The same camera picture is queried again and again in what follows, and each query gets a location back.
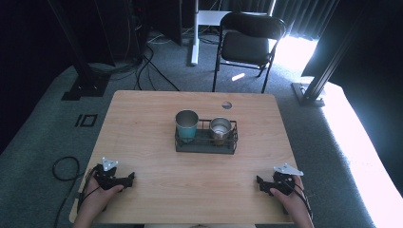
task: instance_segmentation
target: black metal tray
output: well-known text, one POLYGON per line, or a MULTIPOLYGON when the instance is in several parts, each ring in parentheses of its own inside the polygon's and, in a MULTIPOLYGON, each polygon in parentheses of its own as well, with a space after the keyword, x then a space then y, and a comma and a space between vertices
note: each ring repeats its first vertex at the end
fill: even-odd
POLYGON ((232 130, 222 145, 216 145, 216 140, 210 136, 211 120, 199 120, 195 138, 181 138, 175 127, 175 147, 177 152, 207 153, 207 154, 234 154, 237 148, 238 128, 236 121, 230 121, 232 130))

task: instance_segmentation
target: black stand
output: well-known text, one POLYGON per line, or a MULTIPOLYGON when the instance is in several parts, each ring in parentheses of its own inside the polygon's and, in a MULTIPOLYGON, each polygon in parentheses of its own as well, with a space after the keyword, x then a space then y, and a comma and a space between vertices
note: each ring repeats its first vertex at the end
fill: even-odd
POLYGON ((323 102, 323 98, 321 97, 316 97, 313 101, 309 100, 306 98, 306 91, 307 88, 309 87, 310 84, 301 84, 301 83, 292 83, 291 86, 293 87, 294 91, 296 92, 296 96, 298 98, 298 101, 301 105, 309 105, 309 106, 314 106, 314 107, 322 107, 325 106, 325 103, 323 102))
POLYGON ((332 51, 328 52, 328 56, 330 57, 329 61, 327 61, 328 56, 322 56, 322 58, 317 57, 317 62, 322 62, 323 59, 326 59, 322 62, 324 68, 320 72, 320 76, 317 75, 314 80, 307 86, 305 90, 305 86, 301 86, 301 84, 292 84, 294 91, 296 92, 297 98, 301 105, 308 106, 324 106, 325 103, 318 99, 319 95, 322 93, 323 87, 325 87, 326 83, 329 81, 333 73, 335 72, 338 64, 343 59, 346 54, 349 46, 354 42, 357 32, 359 31, 358 26, 363 22, 366 17, 366 13, 368 13, 368 9, 371 7, 371 1, 361 1, 362 3, 356 7, 356 10, 351 7, 349 2, 341 1, 336 8, 334 16, 337 18, 332 20, 329 24, 335 27, 339 27, 340 18, 346 19, 343 24, 342 31, 335 38, 335 33, 333 32, 325 32, 322 38, 319 40, 317 44, 317 48, 320 44, 323 44, 323 38, 327 35, 328 40, 331 40, 329 37, 334 39, 332 51))
POLYGON ((78 77, 70 92, 66 92, 63 101, 78 101, 82 96, 102 97, 110 75, 103 75, 100 79, 88 65, 84 53, 77 41, 77 37, 71 28, 63 8, 57 0, 48 0, 48 4, 59 23, 59 30, 66 38, 67 51, 77 70, 78 77))

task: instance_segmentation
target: sunlight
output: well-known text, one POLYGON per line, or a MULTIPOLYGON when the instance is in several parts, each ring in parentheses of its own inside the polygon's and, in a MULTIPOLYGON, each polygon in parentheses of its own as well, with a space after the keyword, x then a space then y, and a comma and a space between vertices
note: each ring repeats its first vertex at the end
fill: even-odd
POLYGON ((292 69, 305 68, 314 54, 317 41, 287 36, 278 43, 276 64, 285 64, 292 69))
POLYGON ((326 105, 322 107, 324 116, 345 161, 349 164, 356 187, 374 225, 395 227, 395 219, 400 218, 403 211, 403 199, 347 99, 331 95, 344 94, 342 88, 327 83, 325 90, 326 105))
POLYGON ((243 78, 244 76, 245 76, 245 73, 241 73, 241 74, 235 75, 234 77, 232 77, 232 82, 235 82, 235 81, 237 81, 238 79, 243 78))

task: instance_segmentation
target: green cup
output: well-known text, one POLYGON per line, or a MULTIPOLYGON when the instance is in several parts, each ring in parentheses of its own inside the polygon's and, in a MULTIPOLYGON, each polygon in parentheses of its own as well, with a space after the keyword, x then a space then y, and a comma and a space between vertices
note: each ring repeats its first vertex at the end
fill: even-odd
POLYGON ((185 143, 192 142, 196 135, 199 116, 192 110, 182 110, 175 117, 179 137, 185 143))

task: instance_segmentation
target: human arm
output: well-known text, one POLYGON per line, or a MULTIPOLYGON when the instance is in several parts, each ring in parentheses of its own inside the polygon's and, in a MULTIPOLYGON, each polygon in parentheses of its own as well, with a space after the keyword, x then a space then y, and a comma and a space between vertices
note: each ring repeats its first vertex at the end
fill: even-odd
MULTIPOLYGON (((305 197, 302 192, 303 186, 300 177, 293 176, 293 179, 296 183, 295 190, 299 192, 303 197, 305 197)), ((285 210, 287 210, 294 224, 298 228, 314 227, 304 201, 297 195, 296 192, 291 193, 289 196, 282 194, 276 188, 271 188, 270 192, 282 203, 285 210)))
POLYGON ((124 189, 122 185, 117 185, 104 190, 92 176, 88 181, 86 195, 74 220, 73 228, 91 227, 92 221, 104 210, 113 196, 122 189, 124 189))

